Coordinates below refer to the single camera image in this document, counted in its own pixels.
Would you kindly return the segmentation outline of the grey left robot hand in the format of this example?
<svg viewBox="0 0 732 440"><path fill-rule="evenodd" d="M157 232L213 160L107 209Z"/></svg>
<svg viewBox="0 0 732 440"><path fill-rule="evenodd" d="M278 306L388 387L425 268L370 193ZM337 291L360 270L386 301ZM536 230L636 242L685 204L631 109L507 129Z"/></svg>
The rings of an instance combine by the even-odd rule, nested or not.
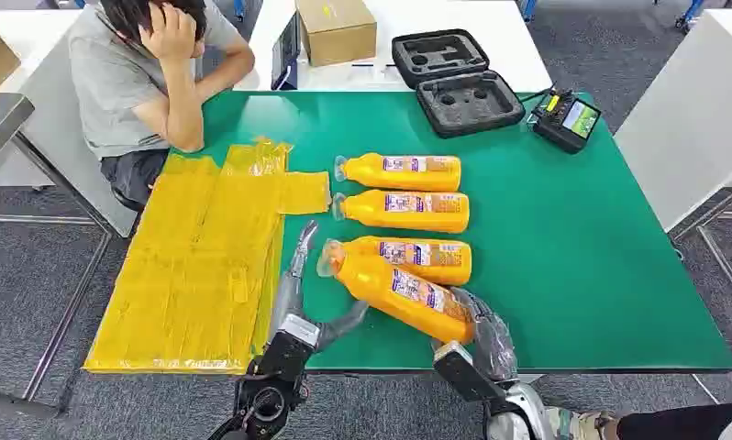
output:
<svg viewBox="0 0 732 440"><path fill-rule="evenodd" d="M280 276L273 302L266 349L281 330L281 326L291 320L292 328L301 330L301 335L298 335L297 338L311 346L314 353L322 352L334 341L360 325L370 308L365 301L356 301L348 312L327 323L315 322L306 316L302 281L305 264L317 229L316 220L309 220L302 228L290 265Z"/></svg>

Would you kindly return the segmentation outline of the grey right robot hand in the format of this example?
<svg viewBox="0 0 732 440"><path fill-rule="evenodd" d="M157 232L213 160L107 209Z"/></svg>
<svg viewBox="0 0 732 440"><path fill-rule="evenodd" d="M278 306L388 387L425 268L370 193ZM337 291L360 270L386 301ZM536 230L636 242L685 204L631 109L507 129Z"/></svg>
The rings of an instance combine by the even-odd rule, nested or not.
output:
<svg viewBox="0 0 732 440"><path fill-rule="evenodd" d="M469 361L469 366L464 369L467 379L473 379L476 369L483 378L509 388L518 380L518 374L515 347L505 321L475 294L461 287L451 287L450 290L469 312L475 352L473 356L462 355L464 343L452 341L442 345L434 340L434 369L438 369L444 363L443 358L448 358L459 347L459 354L453 357Z"/></svg>

